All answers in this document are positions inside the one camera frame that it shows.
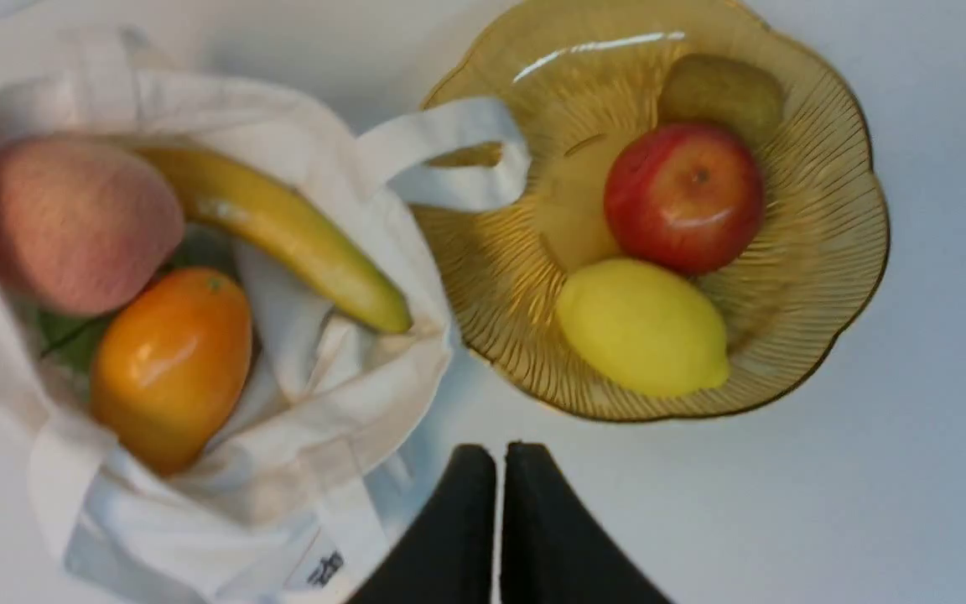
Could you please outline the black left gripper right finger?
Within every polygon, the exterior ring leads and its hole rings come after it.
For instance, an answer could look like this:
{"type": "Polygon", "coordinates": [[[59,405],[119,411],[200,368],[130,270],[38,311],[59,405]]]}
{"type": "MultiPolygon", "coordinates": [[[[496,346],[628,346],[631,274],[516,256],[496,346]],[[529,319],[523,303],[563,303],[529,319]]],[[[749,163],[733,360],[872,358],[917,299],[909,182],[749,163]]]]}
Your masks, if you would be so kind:
{"type": "Polygon", "coordinates": [[[595,521],[542,444],[505,459],[502,603],[667,603],[595,521]]]}

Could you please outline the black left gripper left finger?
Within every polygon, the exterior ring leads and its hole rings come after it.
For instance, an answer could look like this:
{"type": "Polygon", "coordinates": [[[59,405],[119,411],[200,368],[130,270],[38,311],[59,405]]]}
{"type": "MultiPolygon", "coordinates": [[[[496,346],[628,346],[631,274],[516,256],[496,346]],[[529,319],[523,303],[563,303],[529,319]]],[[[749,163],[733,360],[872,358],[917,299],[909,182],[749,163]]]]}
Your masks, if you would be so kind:
{"type": "Polygon", "coordinates": [[[497,469],[480,445],[452,452],[433,496],[351,603],[488,603],[497,469]]]}

